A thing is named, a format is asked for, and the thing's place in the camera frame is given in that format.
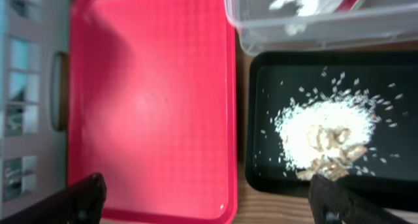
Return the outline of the rice food leftovers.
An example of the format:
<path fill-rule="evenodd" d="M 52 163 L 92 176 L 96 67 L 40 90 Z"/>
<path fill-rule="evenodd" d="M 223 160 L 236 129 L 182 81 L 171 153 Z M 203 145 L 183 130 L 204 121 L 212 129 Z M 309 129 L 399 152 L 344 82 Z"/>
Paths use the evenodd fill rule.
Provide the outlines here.
<path fill-rule="evenodd" d="M 317 99 L 291 102 L 274 118 L 281 138 L 285 168 L 298 180 L 320 174 L 331 180 L 348 176 L 359 159 L 369 152 L 369 143 L 380 122 L 378 101 L 363 91 L 334 89 Z"/>

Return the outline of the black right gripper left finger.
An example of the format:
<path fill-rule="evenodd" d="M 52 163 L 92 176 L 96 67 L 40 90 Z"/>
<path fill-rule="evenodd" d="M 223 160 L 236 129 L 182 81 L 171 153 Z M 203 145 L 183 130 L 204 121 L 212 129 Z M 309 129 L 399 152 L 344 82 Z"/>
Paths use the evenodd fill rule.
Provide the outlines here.
<path fill-rule="evenodd" d="M 1 220 L 1 224 L 98 224 L 107 188 L 100 173 L 76 182 L 52 196 Z"/>

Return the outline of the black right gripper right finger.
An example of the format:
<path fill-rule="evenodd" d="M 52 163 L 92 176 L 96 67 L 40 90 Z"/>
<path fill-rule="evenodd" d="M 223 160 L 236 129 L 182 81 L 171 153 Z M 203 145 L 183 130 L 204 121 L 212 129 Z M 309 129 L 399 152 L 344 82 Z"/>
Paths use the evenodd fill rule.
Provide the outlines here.
<path fill-rule="evenodd" d="M 320 175 L 310 181 L 308 201 L 315 224 L 410 224 Z"/>

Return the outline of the white tissue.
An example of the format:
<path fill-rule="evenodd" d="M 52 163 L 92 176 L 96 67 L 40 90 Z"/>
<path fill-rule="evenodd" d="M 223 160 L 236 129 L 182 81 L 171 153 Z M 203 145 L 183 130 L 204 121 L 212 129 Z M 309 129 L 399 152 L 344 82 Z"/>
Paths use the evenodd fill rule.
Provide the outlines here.
<path fill-rule="evenodd" d="M 320 14 L 331 14 L 336 11 L 344 0 L 274 0 L 269 5 L 270 10 L 279 10 L 289 3 L 294 3 L 298 9 L 295 16 L 306 17 Z"/>

